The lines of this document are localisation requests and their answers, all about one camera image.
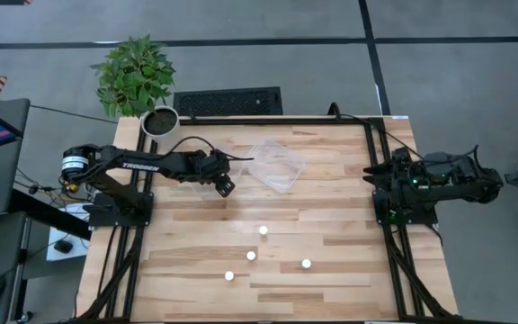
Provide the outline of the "clear plastic bin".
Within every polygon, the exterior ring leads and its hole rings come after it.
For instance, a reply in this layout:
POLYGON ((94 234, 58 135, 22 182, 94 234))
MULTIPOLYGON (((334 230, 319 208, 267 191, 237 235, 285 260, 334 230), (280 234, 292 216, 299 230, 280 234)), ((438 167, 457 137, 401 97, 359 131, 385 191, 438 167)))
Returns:
MULTIPOLYGON (((236 158, 245 158, 246 153, 235 152, 226 142, 215 143, 214 147, 227 155, 234 156, 236 158)), ((230 171, 228 176, 231 181, 237 185, 238 181, 246 167, 245 161, 233 161, 230 162, 230 171)), ((220 194, 216 191, 214 184, 199 184, 199 183, 182 183, 177 185, 178 188, 186 191, 187 193, 200 197, 203 201, 218 200, 221 199, 220 194)))
POLYGON ((264 139, 248 154, 247 172, 279 194, 286 194, 306 169, 306 159, 274 139, 264 139))

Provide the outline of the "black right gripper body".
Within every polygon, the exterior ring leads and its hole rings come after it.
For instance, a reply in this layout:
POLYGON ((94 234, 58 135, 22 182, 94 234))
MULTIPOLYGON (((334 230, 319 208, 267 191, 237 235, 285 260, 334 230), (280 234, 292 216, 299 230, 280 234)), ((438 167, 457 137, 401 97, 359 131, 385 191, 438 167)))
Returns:
POLYGON ((394 150, 391 158, 383 162, 386 168, 383 189, 389 193, 411 193, 412 180, 408 169, 413 164, 413 159, 408 150, 394 150))

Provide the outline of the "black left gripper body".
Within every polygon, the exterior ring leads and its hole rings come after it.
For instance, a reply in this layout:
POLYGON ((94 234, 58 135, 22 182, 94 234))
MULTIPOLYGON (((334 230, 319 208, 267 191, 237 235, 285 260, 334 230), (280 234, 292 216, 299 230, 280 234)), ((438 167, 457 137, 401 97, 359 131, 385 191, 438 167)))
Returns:
POLYGON ((218 149, 212 150, 209 155, 198 150, 190 161, 198 181, 213 181, 231 170, 227 154, 218 149))

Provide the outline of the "green potted plant white pot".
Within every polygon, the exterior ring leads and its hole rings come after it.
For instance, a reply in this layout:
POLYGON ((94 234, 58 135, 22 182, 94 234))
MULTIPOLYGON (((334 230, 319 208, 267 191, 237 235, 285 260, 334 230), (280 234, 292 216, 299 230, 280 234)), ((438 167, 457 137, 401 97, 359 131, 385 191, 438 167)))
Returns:
POLYGON ((95 90, 106 115, 138 118, 141 129, 162 144, 178 136, 178 112, 166 103, 172 94, 175 69, 149 35, 130 37, 91 69, 95 90))

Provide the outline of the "white board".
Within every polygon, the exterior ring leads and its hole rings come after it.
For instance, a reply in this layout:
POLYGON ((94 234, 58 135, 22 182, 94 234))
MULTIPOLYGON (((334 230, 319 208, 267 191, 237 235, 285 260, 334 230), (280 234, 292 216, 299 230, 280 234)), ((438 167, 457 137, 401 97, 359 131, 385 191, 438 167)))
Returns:
MULTIPOLYGON (((67 212, 74 217, 82 221, 88 221, 89 213, 84 210, 85 203, 71 203, 66 207, 60 208, 61 211, 67 212)), ((86 239, 75 237, 66 234, 61 230, 51 228, 49 230, 49 247, 46 253, 46 260, 50 262, 56 262, 60 260, 66 260, 75 257, 85 257, 89 248, 90 242, 86 239), (67 243, 72 245, 72 248, 68 252, 60 252, 54 248, 55 244, 63 239, 67 243)))

